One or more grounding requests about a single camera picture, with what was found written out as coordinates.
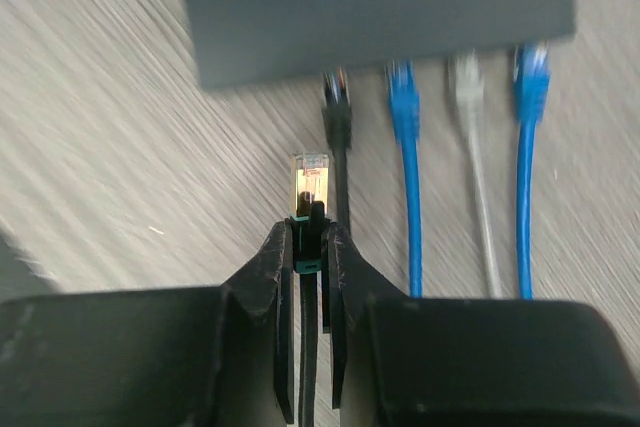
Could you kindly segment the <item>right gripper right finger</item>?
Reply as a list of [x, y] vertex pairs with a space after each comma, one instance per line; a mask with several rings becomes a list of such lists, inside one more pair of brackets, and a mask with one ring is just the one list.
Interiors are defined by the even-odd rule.
[[635, 426], [607, 320], [572, 301], [412, 298], [332, 225], [323, 250], [332, 405], [344, 426]]

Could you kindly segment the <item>black network switch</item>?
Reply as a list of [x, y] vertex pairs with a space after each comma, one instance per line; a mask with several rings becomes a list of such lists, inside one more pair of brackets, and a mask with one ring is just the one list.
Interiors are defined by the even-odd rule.
[[208, 90], [575, 32], [574, 0], [185, 0]]

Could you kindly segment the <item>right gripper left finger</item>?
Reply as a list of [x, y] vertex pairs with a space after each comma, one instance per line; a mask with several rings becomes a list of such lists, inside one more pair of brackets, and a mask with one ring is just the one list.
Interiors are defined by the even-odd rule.
[[292, 251], [278, 222], [218, 286], [3, 303], [2, 424], [291, 424]]

